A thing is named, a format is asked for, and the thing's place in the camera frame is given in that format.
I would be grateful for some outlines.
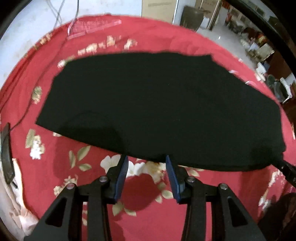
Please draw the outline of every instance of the black fabric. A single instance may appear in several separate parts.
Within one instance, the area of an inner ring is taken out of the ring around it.
[[[63,136],[152,161],[219,171],[282,159],[277,104],[210,56],[126,53],[69,62],[36,122]]]

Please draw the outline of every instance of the metal bolt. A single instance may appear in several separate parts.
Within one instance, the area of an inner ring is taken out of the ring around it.
[[[187,177],[187,181],[193,183],[195,182],[195,177]]]
[[[73,189],[74,187],[75,187],[75,184],[74,183],[69,183],[67,185],[67,189],[69,189],[69,190]]]
[[[228,188],[228,186],[225,183],[221,183],[220,188],[223,189],[223,190],[226,190]]]
[[[108,181],[108,178],[106,176],[101,176],[99,178],[99,181],[102,182],[102,183],[104,183],[104,182]]]

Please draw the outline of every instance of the red tablecloth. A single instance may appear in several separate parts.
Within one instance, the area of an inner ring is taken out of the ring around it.
[[[53,77],[67,61],[93,54],[127,51],[170,51],[197,56],[211,54],[219,65],[236,71],[242,81],[250,81],[254,88],[275,100],[271,91],[256,80],[254,72],[244,63],[209,39],[185,28],[144,18],[111,15],[83,17],[76,22],[70,38],[64,42],[68,37],[67,28],[68,24],[41,38],[19,61],[0,92],[2,127],[7,122],[12,126],[16,124],[28,102],[32,102],[21,124],[11,132],[11,148],[22,171],[25,203],[39,218],[65,184],[90,183],[104,175],[108,167],[116,165],[119,157],[117,153],[60,137],[34,124]],[[83,81],[81,91],[87,91]],[[213,86],[213,95],[215,91],[219,90]],[[135,101],[138,95],[141,93],[134,93]],[[284,158],[295,164],[295,140],[282,108],[281,119],[287,146]],[[180,240],[186,206],[177,205],[172,199],[165,166],[133,157],[129,160],[122,198],[117,205],[108,206],[113,240]],[[255,220],[271,199],[277,200],[283,193],[292,190],[274,167],[252,172],[187,170],[206,184],[227,183]],[[210,210],[207,212],[207,240],[210,240]],[[87,225],[86,215],[83,214],[84,226]]]

